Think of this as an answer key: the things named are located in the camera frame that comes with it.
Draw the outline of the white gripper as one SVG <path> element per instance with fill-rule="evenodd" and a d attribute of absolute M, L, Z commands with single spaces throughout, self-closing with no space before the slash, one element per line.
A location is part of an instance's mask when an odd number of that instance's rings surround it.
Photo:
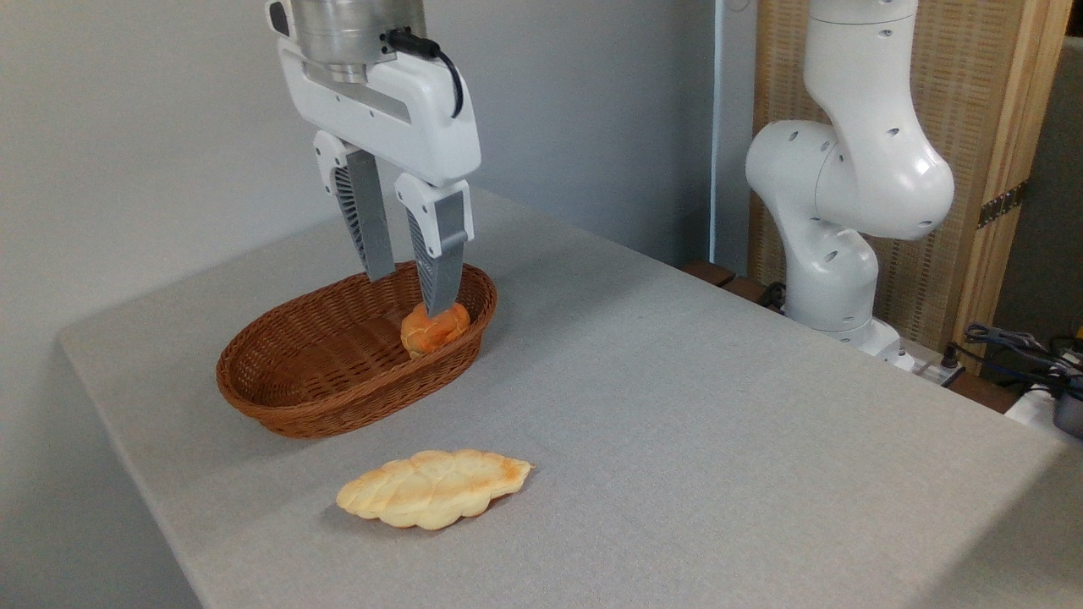
<path fill-rule="evenodd" d="M 328 80 L 328 72 L 286 38 L 278 39 L 278 53 L 295 107 L 322 129 L 313 141 L 322 184 L 337 200 L 371 283 L 395 269 L 376 157 L 406 171 L 395 182 L 396 197 L 409 212 L 426 315 L 438 318 L 455 304 L 465 244 L 475 238 L 470 186 L 460 181 L 481 163 L 467 86 L 464 108 L 453 115 L 455 85 L 441 62 L 399 54 L 371 65 L 367 81 L 345 85 Z"/>

